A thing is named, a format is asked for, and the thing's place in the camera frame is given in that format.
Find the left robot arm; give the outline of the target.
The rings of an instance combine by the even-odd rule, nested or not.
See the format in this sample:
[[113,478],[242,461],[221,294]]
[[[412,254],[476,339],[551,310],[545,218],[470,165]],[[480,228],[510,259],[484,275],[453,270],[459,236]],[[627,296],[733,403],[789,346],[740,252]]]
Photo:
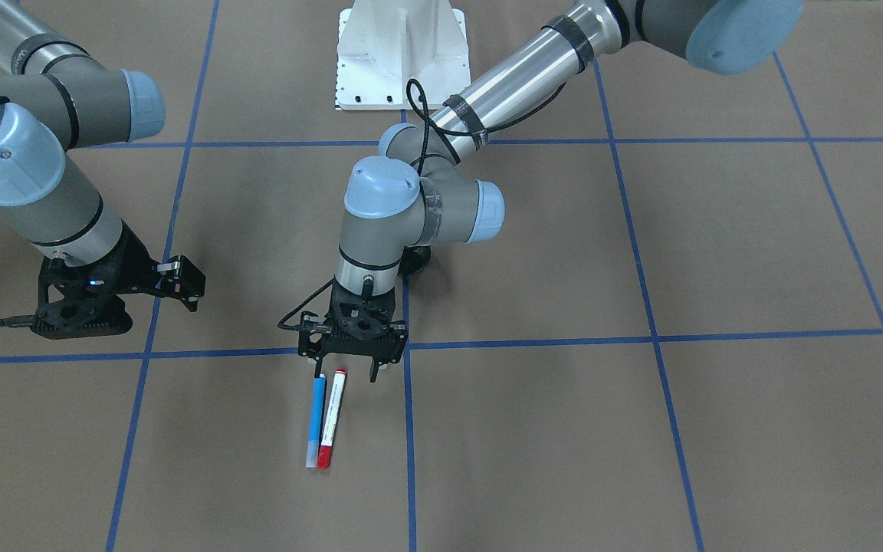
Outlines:
[[350,172],[336,271],[323,284],[328,310],[297,307],[297,324],[280,321],[297,333],[298,356],[315,373],[331,353],[368,357],[371,381],[402,360],[410,331],[393,317],[399,274],[422,270],[436,242],[491,240],[504,224],[501,190],[465,177],[459,163],[536,115],[600,56],[644,42],[692,67],[740,74],[791,35],[802,11],[802,1],[576,1],[435,111],[410,78],[419,123],[387,129]]

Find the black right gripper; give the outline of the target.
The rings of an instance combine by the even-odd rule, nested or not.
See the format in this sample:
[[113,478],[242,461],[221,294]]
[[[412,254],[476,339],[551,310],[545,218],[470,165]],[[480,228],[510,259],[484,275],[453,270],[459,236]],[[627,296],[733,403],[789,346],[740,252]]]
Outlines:
[[71,267],[60,258],[45,259],[38,276],[38,308],[31,331],[52,340],[104,337],[130,331],[133,319],[121,294],[154,292],[199,309],[206,276],[185,255],[157,264],[140,238],[123,227],[120,240],[99,261]]

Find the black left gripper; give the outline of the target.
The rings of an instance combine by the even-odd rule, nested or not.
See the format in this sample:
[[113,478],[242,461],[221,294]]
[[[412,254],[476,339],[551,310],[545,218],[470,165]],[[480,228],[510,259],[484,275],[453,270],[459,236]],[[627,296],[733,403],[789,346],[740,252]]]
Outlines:
[[398,363],[408,341],[408,324],[393,320],[395,291],[379,296],[361,296],[330,281],[330,306],[321,325],[314,330],[318,341],[311,344],[314,378],[323,375],[323,357],[330,353],[371,357],[369,381],[375,382],[383,363]]

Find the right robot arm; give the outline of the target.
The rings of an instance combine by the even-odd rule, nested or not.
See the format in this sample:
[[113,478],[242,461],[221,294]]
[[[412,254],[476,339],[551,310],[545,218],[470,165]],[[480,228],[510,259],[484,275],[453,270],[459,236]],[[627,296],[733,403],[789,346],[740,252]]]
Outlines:
[[120,335],[133,327],[126,294],[196,311],[206,276],[183,255],[151,258],[69,158],[158,135],[166,105],[153,78],[104,67],[13,1],[0,1],[0,68],[0,217],[43,258],[35,312],[0,327],[52,340]]

